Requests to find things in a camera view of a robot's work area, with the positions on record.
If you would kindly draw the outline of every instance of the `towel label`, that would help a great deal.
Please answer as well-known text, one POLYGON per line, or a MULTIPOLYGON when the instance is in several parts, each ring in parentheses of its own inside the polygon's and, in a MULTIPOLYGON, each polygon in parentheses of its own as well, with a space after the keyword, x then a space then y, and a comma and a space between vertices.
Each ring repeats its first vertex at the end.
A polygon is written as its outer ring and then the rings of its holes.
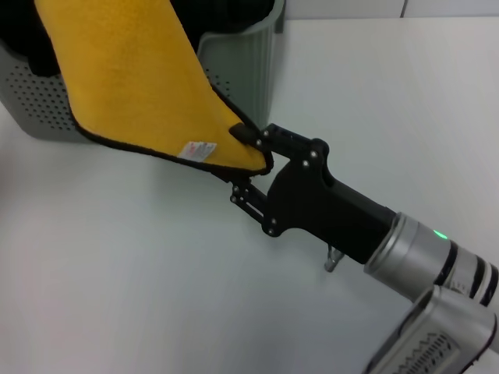
POLYGON ((177 157, 188 161, 203 162, 216 147, 216 143, 188 142, 177 157))

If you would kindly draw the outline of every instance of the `metal pin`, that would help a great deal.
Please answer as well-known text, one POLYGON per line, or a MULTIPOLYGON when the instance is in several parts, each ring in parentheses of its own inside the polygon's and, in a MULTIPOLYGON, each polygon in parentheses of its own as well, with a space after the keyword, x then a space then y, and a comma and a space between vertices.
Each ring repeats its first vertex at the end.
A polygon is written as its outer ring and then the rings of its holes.
POLYGON ((344 253, 338 251, 337 249, 333 250, 329 245, 327 247, 327 261, 324 264, 324 269, 328 273, 332 273, 343 257, 345 257, 344 253))

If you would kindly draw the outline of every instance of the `perforated basket side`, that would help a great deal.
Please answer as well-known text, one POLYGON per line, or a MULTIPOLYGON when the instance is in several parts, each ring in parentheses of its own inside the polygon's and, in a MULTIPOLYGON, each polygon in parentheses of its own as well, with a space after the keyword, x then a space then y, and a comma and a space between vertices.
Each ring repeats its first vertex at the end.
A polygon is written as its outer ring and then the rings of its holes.
POLYGON ((60 76, 35 76, 27 62, 0 45, 0 99, 19 127, 46 140, 86 142, 74 127, 60 76))

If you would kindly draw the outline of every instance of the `black cloth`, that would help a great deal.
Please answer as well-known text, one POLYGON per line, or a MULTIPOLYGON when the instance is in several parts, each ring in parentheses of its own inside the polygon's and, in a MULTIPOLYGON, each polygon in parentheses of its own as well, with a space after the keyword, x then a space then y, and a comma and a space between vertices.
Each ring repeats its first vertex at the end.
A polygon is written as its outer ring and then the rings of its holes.
MULTIPOLYGON (((195 51, 204 33, 244 31, 268 16, 274 7, 274 0, 171 0, 171 3, 195 51)), ((0 0, 0 41, 25 56, 33 74, 60 73, 34 0, 0 0)))
POLYGON ((194 51, 206 32, 233 34, 268 16, 274 0, 171 0, 194 51))
POLYGON ((0 0, 0 40, 8 49, 27 58, 33 74, 54 76, 60 73, 34 0, 0 0))

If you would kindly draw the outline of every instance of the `white wall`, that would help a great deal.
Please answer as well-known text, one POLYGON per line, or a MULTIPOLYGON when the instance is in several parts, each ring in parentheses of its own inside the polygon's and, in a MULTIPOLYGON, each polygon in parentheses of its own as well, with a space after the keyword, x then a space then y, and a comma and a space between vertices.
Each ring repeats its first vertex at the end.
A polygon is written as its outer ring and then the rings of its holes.
POLYGON ((409 0, 405 17, 499 16, 498 0, 409 0))
POLYGON ((404 0, 288 0, 291 19, 397 18, 404 0))
MULTIPOLYGON (((288 0, 289 19, 398 18, 404 0, 288 0)), ((405 17, 499 16, 499 0, 408 0, 405 17)))

